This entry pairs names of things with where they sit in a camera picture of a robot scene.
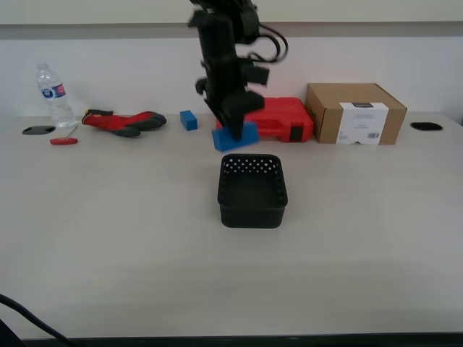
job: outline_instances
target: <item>brown box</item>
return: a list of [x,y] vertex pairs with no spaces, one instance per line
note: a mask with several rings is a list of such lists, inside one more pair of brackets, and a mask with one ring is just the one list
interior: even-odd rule
[[306,106],[315,122],[319,143],[337,143],[344,113],[340,103],[383,103],[389,111],[380,145],[394,145],[404,122],[407,108],[374,83],[310,83]]

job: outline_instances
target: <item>white label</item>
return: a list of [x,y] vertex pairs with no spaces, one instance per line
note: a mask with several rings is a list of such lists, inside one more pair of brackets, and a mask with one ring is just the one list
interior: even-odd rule
[[383,103],[341,103],[344,112],[336,143],[379,145],[389,108]]

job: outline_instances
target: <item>bottle label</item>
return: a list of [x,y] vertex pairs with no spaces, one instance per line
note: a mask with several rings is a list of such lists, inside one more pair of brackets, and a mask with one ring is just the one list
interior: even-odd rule
[[45,99],[58,99],[66,95],[66,90],[64,90],[63,84],[57,85],[51,89],[44,88],[41,92]]

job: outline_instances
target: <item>red screwdriver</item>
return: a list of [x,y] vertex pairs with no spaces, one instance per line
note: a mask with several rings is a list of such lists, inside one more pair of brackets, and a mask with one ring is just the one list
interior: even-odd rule
[[60,137],[58,139],[52,139],[50,140],[50,143],[55,146],[65,146],[65,145],[75,145],[76,143],[79,142],[78,139],[75,139],[74,137],[71,137],[72,134],[75,133],[79,126],[77,125],[70,133],[67,135],[67,137]]

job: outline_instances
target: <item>bottle cap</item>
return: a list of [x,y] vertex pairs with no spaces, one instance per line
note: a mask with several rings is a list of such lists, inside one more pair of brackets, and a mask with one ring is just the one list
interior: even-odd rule
[[48,64],[47,64],[46,62],[41,62],[41,63],[38,63],[38,64],[37,64],[37,68],[38,68],[39,70],[45,70],[45,69],[48,69],[49,66],[48,66]]

